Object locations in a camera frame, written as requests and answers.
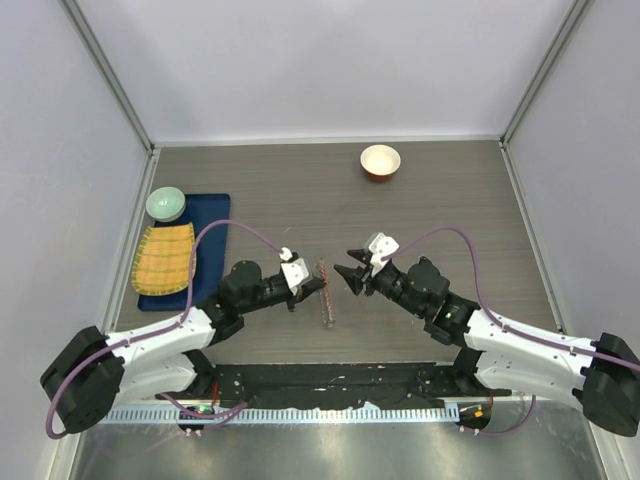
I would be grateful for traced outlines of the red plastic handle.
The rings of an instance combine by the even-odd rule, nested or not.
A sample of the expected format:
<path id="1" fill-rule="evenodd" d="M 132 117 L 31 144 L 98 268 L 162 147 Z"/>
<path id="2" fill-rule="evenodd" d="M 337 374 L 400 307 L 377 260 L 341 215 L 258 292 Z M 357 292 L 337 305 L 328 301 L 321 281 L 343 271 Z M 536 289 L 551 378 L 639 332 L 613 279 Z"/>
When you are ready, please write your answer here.
<path id="1" fill-rule="evenodd" d="M 324 287 L 324 298 L 328 304 L 330 303 L 331 297 L 330 297 L 330 279 L 329 279 L 329 273 L 326 266 L 322 266 L 321 273 L 323 278 L 326 280 L 326 286 Z"/>

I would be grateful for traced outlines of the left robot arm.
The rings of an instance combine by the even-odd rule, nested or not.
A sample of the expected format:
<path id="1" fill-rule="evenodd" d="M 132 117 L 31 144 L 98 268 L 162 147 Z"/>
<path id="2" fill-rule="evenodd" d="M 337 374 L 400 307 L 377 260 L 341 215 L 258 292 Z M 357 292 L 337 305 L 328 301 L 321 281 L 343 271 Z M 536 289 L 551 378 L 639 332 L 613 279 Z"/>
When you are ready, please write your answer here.
<path id="1" fill-rule="evenodd" d="M 213 369 L 203 349 L 241 330 L 248 313 L 283 304 L 288 310 L 322 290 L 324 279 L 302 258 L 265 277 L 253 261 L 236 263 L 216 291 L 183 313 L 125 332 L 77 332 L 40 378 L 51 405 L 52 439 L 83 432 L 113 407 L 164 393 L 205 397 Z"/>

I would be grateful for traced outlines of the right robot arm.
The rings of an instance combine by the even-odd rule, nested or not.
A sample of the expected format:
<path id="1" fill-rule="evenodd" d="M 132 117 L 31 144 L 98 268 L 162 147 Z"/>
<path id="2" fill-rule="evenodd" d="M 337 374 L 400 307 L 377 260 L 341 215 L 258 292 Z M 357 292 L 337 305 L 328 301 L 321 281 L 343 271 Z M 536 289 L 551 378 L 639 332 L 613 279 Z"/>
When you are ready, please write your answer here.
<path id="1" fill-rule="evenodd" d="M 354 294 L 382 295 L 422 320 L 433 339 L 459 347 L 451 380 L 460 393 L 519 391 L 572 407 L 613 434 L 638 433 L 639 358 L 622 338 L 573 337 L 505 318 L 453 293 L 426 257 L 403 272 L 362 249 L 348 254 L 360 266 L 334 269 Z"/>

